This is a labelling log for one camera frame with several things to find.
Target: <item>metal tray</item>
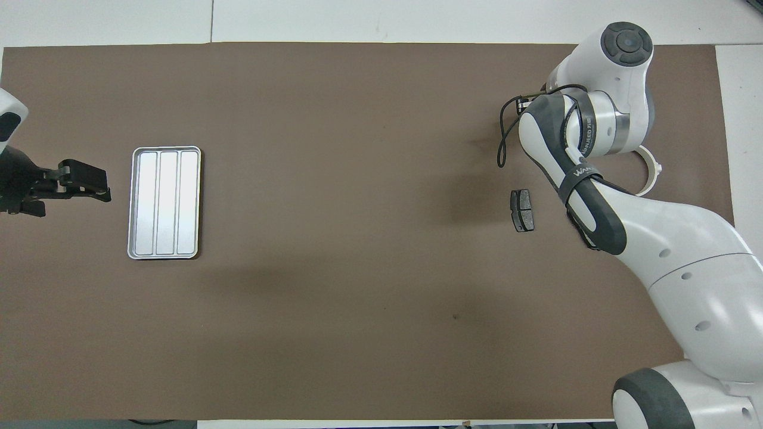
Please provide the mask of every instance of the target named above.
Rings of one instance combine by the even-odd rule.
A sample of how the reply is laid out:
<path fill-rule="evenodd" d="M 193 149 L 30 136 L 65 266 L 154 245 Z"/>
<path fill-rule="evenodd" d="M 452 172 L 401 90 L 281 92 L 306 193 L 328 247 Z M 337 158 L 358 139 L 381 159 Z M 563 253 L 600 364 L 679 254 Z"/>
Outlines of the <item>metal tray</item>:
<path fill-rule="evenodd" d="M 201 150 L 133 152 L 127 254 L 134 260 L 191 259 L 198 252 Z"/>

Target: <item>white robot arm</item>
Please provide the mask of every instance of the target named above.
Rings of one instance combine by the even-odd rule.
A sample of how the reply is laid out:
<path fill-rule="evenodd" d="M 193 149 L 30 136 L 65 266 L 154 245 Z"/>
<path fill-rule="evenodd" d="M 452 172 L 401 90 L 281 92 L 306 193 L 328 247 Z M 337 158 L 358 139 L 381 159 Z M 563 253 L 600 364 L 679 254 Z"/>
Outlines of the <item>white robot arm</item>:
<path fill-rule="evenodd" d="M 758 259 L 719 215 L 631 195 L 588 162 L 635 150 L 649 132 L 654 109 L 645 78 L 653 51 L 646 31 L 629 22 L 592 34 L 527 107 L 520 142 L 586 238 L 641 279 L 684 350 L 685 361 L 617 381 L 617 426 L 763 429 Z"/>

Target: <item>black cable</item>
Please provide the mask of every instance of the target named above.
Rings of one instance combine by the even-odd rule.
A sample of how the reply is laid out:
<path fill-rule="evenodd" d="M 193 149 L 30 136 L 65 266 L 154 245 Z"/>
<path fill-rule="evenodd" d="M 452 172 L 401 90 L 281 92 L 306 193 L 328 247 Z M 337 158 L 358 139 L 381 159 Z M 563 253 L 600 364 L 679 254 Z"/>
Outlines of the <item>black cable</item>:
<path fill-rule="evenodd" d="M 139 424 L 141 426 L 157 426 L 159 424 L 165 424 L 165 423 L 169 423 L 170 421 L 175 421 L 175 420 L 140 421 L 140 420 L 133 420 L 133 419 L 128 419 L 128 420 L 132 421 L 135 424 Z"/>
<path fill-rule="evenodd" d="M 570 83 L 567 85 L 559 86 L 558 88 L 554 88 L 551 91 L 548 91 L 546 94 L 553 94 L 554 92 L 562 91 L 563 89 L 569 89 L 569 88 L 582 89 L 584 92 L 588 92 L 588 88 L 586 88 L 585 86 L 578 85 L 577 83 Z"/>
<path fill-rule="evenodd" d="M 509 135 L 509 132 L 512 128 L 514 128 L 514 125 L 517 124 L 517 121 L 519 121 L 519 118 L 515 119 L 514 122 L 509 125 L 508 130 L 504 130 L 504 112 L 506 111 L 506 108 L 509 107 L 509 105 L 519 99 L 522 98 L 522 95 L 518 95 L 516 97 L 512 97 L 511 100 L 508 102 L 505 102 L 503 107 L 501 107 L 501 113 L 498 114 L 498 124 L 501 126 L 501 142 L 498 144 L 498 155 L 497 155 L 497 162 L 498 162 L 498 168 L 504 168 L 506 165 L 506 137 Z"/>
<path fill-rule="evenodd" d="M 501 142 L 498 144 L 498 168 L 504 168 L 506 165 L 506 137 L 509 137 L 509 133 L 514 129 L 517 123 L 519 123 L 521 118 L 522 115 L 517 116 L 517 119 L 514 119 L 514 122 L 509 125 L 509 128 L 502 133 L 503 135 L 501 136 Z"/>
<path fill-rule="evenodd" d="M 569 122 L 570 117 L 572 116 L 572 112 L 575 111 L 575 110 L 578 110 L 578 100 L 575 100 L 573 98 L 572 101 L 573 101 L 572 107 L 570 107 L 570 109 L 567 111 L 567 114 L 565 115 L 565 120 L 562 121 L 562 139 L 565 140 L 562 143 L 565 146 L 567 145 L 567 141 L 566 141 L 567 140 L 567 137 L 566 137 L 567 136 L 567 123 Z"/>

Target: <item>white floor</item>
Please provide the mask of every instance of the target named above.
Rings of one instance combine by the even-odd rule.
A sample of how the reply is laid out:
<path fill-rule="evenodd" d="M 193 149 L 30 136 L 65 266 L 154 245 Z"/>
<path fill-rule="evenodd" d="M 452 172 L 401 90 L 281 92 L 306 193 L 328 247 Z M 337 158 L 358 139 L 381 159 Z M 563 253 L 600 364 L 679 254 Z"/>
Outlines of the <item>white floor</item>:
<path fill-rule="evenodd" d="M 763 215 L 758 197 L 763 182 L 763 15 L 743 0 L 0 1 L 0 63 L 2 47 L 23 46 L 265 40 L 574 44 L 611 21 L 636 22 L 657 44 L 719 45 L 736 226 L 753 251 L 763 255 L 763 230 L 756 222 Z M 218 421 L 199 427 L 282 425 Z M 286 425 L 311 426 L 306 421 Z"/>

